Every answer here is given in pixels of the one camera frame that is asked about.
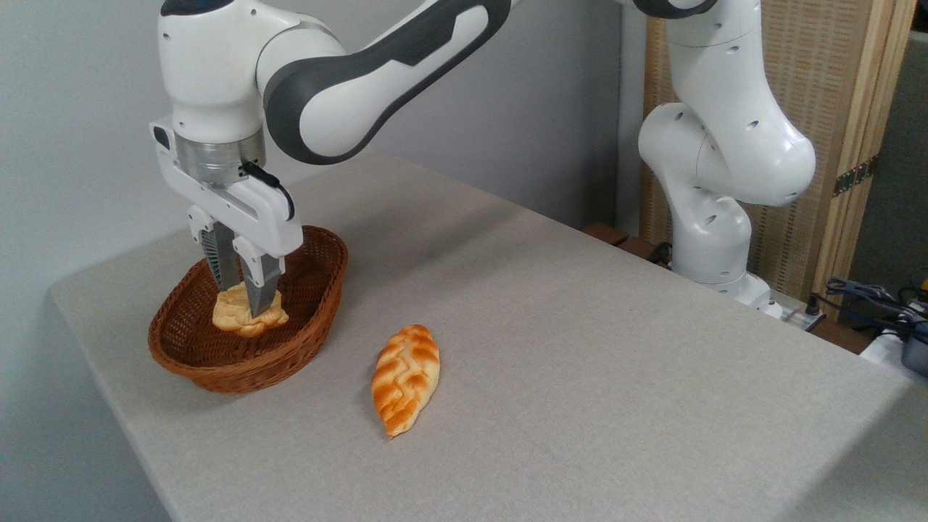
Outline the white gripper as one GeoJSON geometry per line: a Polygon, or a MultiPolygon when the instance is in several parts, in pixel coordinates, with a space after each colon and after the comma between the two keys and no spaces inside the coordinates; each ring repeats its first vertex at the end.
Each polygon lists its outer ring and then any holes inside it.
{"type": "Polygon", "coordinates": [[[274,302],[285,273],[285,255],[304,241],[299,218],[289,216],[287,198],[262,181],[245,178],[229,186],[196,181],[177,159],[178,142],[169,120],[150,123],[150,135],[167,185],[192,204],[188,225],[203,252],[218,291],[227,291],[244,277],[251,315],[257,318],[274,302]]]}

